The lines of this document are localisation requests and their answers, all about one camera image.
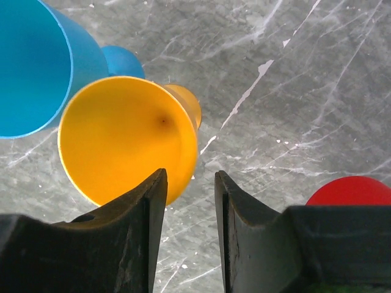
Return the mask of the red wine glass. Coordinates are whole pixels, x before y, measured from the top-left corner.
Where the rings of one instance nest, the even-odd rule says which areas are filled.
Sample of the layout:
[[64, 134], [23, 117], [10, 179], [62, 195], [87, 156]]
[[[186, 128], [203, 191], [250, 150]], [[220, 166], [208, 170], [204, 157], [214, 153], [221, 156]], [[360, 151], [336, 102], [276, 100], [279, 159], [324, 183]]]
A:
[[390, 187], [370, 177], [347, 176], [318, 189], [306, 205], [390, 205]]

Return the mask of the blue wine glass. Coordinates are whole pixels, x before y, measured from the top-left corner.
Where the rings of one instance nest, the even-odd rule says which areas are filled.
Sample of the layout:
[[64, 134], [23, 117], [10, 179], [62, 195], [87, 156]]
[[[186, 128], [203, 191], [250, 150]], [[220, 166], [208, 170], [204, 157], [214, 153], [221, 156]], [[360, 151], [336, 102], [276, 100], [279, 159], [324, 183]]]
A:
[[1, 137], [56, 127], [72, 96], [109, 76], [145, 76], [120, 46], [100, 46], [43, 1], [1, 2]]

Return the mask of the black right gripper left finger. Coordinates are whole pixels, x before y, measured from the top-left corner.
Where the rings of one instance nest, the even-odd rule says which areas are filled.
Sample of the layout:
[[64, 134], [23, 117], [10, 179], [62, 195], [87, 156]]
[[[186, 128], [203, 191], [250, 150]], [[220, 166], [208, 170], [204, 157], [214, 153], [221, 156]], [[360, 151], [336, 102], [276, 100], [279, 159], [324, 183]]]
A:
[[71, 222], [1, 216], [2, 292], [152, 292], [167, 173]]

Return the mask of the orange wine glass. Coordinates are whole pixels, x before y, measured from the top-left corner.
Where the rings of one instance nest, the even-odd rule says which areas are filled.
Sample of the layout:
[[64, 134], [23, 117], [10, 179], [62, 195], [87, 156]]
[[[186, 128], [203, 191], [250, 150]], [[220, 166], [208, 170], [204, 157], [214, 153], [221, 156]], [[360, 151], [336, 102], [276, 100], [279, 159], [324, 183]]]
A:
[[100, 79], [63, 112], [60, 160], [77, 190], [98, 206], [163, 168], [171, 204], [194, 174], [201, 121], [200, 103], [185, 87], [129, 76]]

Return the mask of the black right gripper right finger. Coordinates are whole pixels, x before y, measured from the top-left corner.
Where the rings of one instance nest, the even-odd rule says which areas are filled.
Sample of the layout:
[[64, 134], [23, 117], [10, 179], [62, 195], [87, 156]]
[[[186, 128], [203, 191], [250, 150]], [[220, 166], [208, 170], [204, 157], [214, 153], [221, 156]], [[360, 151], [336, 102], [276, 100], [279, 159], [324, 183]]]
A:
[[214, 178], [225, 292], [390, 291], [390, 205], [278, 212]]

